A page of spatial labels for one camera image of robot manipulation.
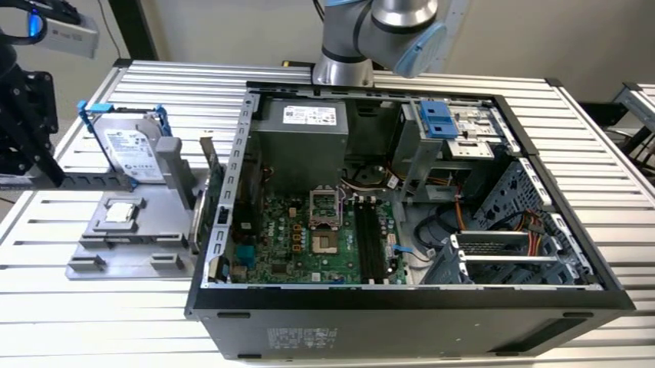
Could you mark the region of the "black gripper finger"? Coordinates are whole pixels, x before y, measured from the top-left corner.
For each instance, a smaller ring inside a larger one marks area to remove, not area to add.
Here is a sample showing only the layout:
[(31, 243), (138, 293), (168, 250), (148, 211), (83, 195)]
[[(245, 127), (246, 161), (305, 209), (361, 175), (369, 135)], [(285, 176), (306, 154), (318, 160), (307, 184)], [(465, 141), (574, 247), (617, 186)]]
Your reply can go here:
[(59, 132), (55, 86), (50, 73), (20, 71), (14, 89), (20, 125), (2, 115), (2, 187), (55, 189), (64, 172), (55, 160), (51, 136)]

